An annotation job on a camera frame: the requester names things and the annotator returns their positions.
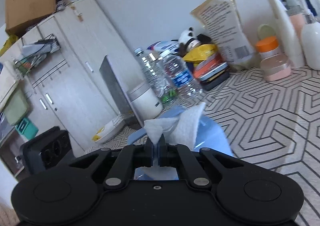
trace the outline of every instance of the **floor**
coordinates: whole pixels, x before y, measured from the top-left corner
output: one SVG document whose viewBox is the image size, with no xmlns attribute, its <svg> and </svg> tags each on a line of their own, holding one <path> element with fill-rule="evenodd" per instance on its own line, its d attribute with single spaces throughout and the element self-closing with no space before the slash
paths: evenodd
<svg viewBox="0 0 320 226">
<path fill-rule="evenodd" d="M 205 115 L 224 129 L 234 156 L 285 174 L 302 188 L 305 201 L 296 222 L 320 225 L 320 72 L 308 67 L 276 82 L 263 80 L 259 68 L 231 75 L 190 107 L 206 102 Z M 111 141 L 90 148 L 126 145 L 134 130 L 125 127 Z"/>
</svg>

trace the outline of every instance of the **cardboard box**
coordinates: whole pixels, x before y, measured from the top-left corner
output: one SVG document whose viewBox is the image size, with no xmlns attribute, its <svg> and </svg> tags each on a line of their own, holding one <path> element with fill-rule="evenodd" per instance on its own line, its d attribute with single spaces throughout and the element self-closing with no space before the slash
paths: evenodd
<svg viewBox="0 0 320 226">
<path fill-rule="evenodd" d="M 26 28 L 56 11 L 59 0 L 5 0 L 7 34 L 21 37 Z"/>
</svg>

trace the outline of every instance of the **cabinet door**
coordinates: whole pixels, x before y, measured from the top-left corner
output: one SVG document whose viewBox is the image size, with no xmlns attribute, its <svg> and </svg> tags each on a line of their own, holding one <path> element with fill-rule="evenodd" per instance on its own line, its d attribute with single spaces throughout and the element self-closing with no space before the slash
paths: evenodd
<svg viewBox="0 0 320 226">
<path fill-rule="evenodd" d="M 41 35 L 35 27 L 23 36 L 23 43 L 33 43 L 39 39 L 41 39 Z M 21 40 L 18 42 L 19 43 L 17 45 L 19 46 L 18 49 L 20 53 L 22 42 Z M 38 80 L 38 78 L 41 77 L 46 70 L 51 69 L 53 64 L 54 62 L 50 61 L 42 62 L 42 64 L 30 72 L 28 77 L 30 78 L 31 83 L 34 83 L 36 80 Z M 30 107 L 27 117 L 39 129 L 37 135 L 40 135 L 54 126 L 58 126 L 60 129 L 66 129 L 61 121 L 57 118 L 54 111 L 45 101 L 45 98 L 41 94 L 39 87 L 33 88 L 31 83 L 29 83 L 27 78 L 25 78 L 25 80 L 22 82 L 22 87 Z M 82 156 L 84 154 L 84 149 L 81 148 L 81 146 L 74 140 L 70 133 L 69 138 L 74 156 Z"/>
<path fill-rule="evenodd" d="M 55 18 L 41 24 L 39 30 L 43 36 L 53 33 L 57 37 L 60 53 L 67 61 L 41 82 L 39 90 L 65 128 L 85 149 L 92 144 L 95 133 L 116 113 L 84 71 Z M 55 57 L 60 57 L 58 52 L 52 54 L 53 60 Z"/>
<path fill-rule="evenodd" d="M 121 36 L 95 0 L 81 0 L 74 5 L 82 13 L 82 22 L 69 7 L 55 14 L 55 17 L 76 55 L 84 64 L 88 62 L 94 73 L 100 76 L 100 79 L 96 78 L 98 83 L 103 81 L 99 68 L 104 57 L 109 55 L 116 74 L 127 85 L 127 90 L 133 89 L 144 78 L 139 64 Z"/>
</svg>

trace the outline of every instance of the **yellow bag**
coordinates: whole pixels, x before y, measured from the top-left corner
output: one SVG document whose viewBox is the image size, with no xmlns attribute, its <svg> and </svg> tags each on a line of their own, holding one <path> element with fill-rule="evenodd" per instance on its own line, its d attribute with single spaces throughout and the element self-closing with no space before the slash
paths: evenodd
<svg viewBox="0 0 320 226">
<path fill-rule="evenodd" d="M 16 35 L 9 35 L 7 41 L 5 41 L 2 49 L 0 50 L 0 56 L 3 55 L 15 42 L 19 40 Z"/>
<path fill-rule="evenodd" d="M 203 44 L 192 49 L 189 53 L 187 53 L 183 60 L 186 62 L 199 64 L 205 60 L 207 60 L 210 56 L 218 51 L 218 48 L 215 44 Z"/>
</svg>

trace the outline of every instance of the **plastic water bottle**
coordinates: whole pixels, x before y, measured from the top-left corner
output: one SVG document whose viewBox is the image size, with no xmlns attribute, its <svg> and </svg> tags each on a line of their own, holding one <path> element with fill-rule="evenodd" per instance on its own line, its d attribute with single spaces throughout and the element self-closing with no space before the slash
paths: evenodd
<svg viewBox="0 0 320 226">
<path fill-rule="evenodd" d="M 167 103 L 176 97 L 175 89 L 170 85 L 164 71 L 157 65 L 156 58 L 151 54 L 145 53 L 141 48 L 134 51 L 138 62 L 149 85 L 152 87 L 162 103 Z"/>
<path fill-rule="evenodd" d="M 163 58 L 164 71 L 170 76 L 180 96 L 187 99 L 202 93 L 201 85 L 193 78 L 186 62 L 180 56 L 172 55 L 170 50 L 166 50 L 160 57 Z"/>
</svg>

